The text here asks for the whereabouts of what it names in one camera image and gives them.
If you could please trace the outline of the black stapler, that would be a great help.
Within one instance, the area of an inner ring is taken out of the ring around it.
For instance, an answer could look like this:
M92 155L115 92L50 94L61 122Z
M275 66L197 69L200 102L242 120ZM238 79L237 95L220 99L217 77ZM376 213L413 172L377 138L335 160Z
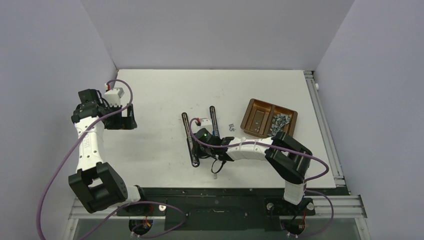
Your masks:
M197 168L200 165L200 161L197 158L196 154L194 153L194 143L193 143L193 139L192 139L191 134L190 134L191 127L189 125L188 115L187 115L186 112L183 112L181 114L181 119L182 119L184 129L185 129L186 142L187 142L187 147L188 147L191 165L194 168Z

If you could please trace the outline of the blue stapler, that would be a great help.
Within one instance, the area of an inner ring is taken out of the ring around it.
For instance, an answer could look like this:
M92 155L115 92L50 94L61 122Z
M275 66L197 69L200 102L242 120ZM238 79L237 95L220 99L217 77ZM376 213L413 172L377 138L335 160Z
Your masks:
M217 121L217 116L216 116L216 109L213 105L211 105L209 107L209 113L210 113L212 128L213 128L212 133L213 133L214 136L220 137L219 128L218 128L218 121Z

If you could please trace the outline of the grey staple strip cluster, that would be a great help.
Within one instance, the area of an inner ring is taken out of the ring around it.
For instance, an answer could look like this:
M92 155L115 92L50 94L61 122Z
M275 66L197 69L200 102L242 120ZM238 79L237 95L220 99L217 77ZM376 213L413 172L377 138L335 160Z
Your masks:
M236 130L235 125L233 123L229 124L229 131L234 132Z

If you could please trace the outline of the brown wooden tray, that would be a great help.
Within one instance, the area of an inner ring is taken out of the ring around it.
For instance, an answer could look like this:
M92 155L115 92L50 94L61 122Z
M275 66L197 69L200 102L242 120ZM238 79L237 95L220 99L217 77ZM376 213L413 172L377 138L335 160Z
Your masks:
M249 101L240 128L248 135L270 138L271 136L267 136L267 133L271 126L272 117L276 113L291 115L289 129L285 133L292 137L295 132L298 112L255 98Z

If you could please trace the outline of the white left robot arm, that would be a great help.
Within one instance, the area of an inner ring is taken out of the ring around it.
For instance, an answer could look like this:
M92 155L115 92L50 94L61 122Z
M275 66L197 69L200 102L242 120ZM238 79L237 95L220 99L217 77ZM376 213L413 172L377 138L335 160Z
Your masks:
M82 90L78 93L81 103L71 116L81 141L76 172L68 177L68 184L89 213L119 203L129 203L136 215L145 214L149 208L149 201L142 197L141 188L127 186L105 161L104 131L137 128L133 105L126 109L125 116L120 111L123 95L121 87L108 89L104 95L95 89Z

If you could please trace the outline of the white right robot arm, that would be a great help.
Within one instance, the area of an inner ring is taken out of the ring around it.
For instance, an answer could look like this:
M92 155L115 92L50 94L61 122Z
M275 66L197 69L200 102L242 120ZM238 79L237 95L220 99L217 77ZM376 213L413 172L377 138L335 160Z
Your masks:
M193 136L201 152L222 162L267 161L285 181L283 209L295 214L302 208L306 173L311 162L305 155L311 152L287 133L280 131L273 137L260 139L219 138L201 128Z

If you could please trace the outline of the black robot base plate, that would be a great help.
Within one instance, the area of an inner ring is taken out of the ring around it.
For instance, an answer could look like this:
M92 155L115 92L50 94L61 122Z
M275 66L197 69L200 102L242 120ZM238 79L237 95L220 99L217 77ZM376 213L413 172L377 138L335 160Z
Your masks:
M306 217L317 217L319 207L334 207L344 190L320 189L329 194L329 203L321 194L307 193L297 205L283 199L282 188L144 188L141 204L126 206L119 217L138 218L144 228L153 219L163 217L166 230L184 221L183 231L266 232L305 229Z

